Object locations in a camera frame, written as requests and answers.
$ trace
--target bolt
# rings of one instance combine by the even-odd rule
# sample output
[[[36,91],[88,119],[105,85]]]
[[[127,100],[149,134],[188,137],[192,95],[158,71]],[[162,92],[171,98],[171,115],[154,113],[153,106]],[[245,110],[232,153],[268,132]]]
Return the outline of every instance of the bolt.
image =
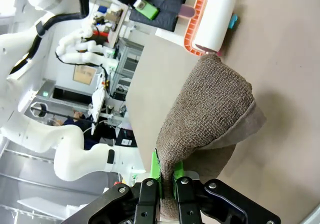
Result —
[[[209,185],[210,189],[215,189],[216,187],[217,187],[217,184],[215,184],[214,182],[210,183],[210,185]]]
[[[182,184],[187,184],[189,182],[189,180],[187,179],[187,178],[183,178],[182,180],[181,180],[181,183]]]

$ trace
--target person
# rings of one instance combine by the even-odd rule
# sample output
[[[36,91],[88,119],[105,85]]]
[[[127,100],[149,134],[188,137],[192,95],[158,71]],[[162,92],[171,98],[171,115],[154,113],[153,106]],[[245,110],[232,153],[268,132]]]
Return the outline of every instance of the person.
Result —
[[[91,120],[92,116],[86,117],[80,111],[73,111],[73,118]],[[76,125],[84,132],[84,149],[90,150],[94,145],[100,142],[101,138],[106,139],[117,139],[116,130],[113,127],[106,125],[104,122],[100,123],[103,120],[107,120],[106,118],[100,117],[98,120],[98,125],[95,128],[94,134],[91,135],[91,123],[84,122],[81,120],[67,118],[64,122],[59,119],[54,119],[54,126],[66,126],[66,125]]]

